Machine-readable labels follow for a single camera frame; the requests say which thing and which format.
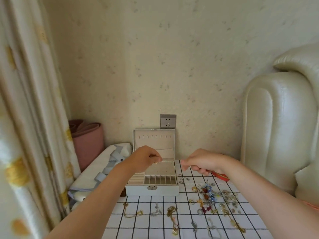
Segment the gray outlet plate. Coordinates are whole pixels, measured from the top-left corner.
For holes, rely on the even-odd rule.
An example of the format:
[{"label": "gray outlet plate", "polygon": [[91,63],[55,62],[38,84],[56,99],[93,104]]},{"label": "gray outlet plate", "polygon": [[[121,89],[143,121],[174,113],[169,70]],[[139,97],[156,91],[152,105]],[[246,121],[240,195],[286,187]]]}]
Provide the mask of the gray outlet plate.
[{"label": "gray outlet plate", "polygon": [[161,129],[175,129],[176,128],[176,115],[161,114],[160,115]]}]

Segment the white curtain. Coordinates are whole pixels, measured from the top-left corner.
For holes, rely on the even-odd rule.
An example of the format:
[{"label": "white curtain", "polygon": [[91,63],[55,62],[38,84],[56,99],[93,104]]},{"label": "white curtain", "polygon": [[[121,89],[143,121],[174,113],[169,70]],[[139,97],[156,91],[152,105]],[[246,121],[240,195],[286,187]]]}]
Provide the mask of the white curtain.
[{"label": "white curtain", "polygon": [[0,234],[43,238],[80,174],[39,0],[0,0]]}]

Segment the white checkered tablecloth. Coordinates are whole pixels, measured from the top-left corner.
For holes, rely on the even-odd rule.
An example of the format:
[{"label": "white checkered tablecloth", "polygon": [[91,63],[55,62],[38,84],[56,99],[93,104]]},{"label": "white checkered tablecloth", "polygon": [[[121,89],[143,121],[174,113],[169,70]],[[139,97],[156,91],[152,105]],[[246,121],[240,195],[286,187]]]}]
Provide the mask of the white checkered tablecloth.
[{"label": "white checkered tablecloth", "polygon": [[[258,216],[252,206],[241,195],[237,188],[231,182],[225,182],[216,177],[210,175],[209,177],[203,177],[198,172],[181,171],[179,161],[176,162],[176,173],[182,174],[185,184],[179,185],[178,196],[127,196],[120,197],[117,205],[115,206],[110,220],[106,226],[103,239],[132,239],[132,238],[174,238],[174,239],[202,239],[210,238],[208,235],[207,218],[211,218],[213,224],[222,234],[224,239],[272,239],[269,230],[266,228],[261,218]],[[221,190],[228,190],[230,192],[237,192],[238,208],[235,213],[231,212],[233,206],[229,205],[229,212],[231,217],[235,220],[241,228],[245,229],[245,233],[241,233],[238,229],[234,228],[230,224],[228,216],[224,216],[221,212],[220,203],[224,202],[222,197],[217,197],[218,200],[215,203],[215,208],[218,210],[218,215],[206,212],[205,215],[198,215],[197,210],[200,208],[198,203],[194,205],[188,203],[188,200],[197,201],[199,194],[192,191],[193,186],[204,185],[208,180],[208,183],[215,183],[213,190],[219,192]],[[125,218],[123,216],[124,206],[123,203],[128,203],[126,208],[126,214],[134,215],[138,211],[142,210],[142,216],[135,216],[133,218]],[[155,203],[159,203],[159,207],[164,214],[157,215],[155,217],[150,216],[150,212],[155,212]],[[170,206],[177,208],[177,212],[174,213],[174,217],[177,218],[179,224],[179,234],[174,236],[172,234],[173,223],[167,216],[167,209]],[[193,227],[191,221],[197,224],[197,233],[193,233]],[[210,230],[210,236],[213,238],[219,238],[218,231]]]}]

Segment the hand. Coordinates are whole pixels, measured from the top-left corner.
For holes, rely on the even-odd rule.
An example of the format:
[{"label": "hand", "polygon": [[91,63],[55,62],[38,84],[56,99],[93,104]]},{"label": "hand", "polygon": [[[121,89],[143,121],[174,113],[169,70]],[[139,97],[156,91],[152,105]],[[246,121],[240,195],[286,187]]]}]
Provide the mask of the hand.
[{"label": "hand", "polygon": [[161,155],[149,146],[142,146],[135,150],[131,156],[122,163],[129,164],[134,173],[142,173],[154,163],[162,162]]},{"label": "hand", "polygon": [[190,166],[193,171],[198,171],[205,176],[208,176],[212,170],[223,174],[222,161],[225,159],[232,158],[200,148],[193,152],[187,159],[181,160],[181,168],[185,171]]}]

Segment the jewelry box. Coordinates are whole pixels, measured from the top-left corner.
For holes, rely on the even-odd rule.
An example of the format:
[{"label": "jewelry box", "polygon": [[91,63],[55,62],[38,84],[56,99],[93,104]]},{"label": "jewelry box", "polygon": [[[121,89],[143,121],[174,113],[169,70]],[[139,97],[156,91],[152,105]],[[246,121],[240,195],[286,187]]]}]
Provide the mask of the jewelry box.
[{"label": "jewelry box", "polygon": [[133,151],[147,145],[158,151],[163,161],[152,164],[145,172],[134,174],[128,181],[127,195],[168,195],[179,192],[175,171],[175,129],[136,129]]}]

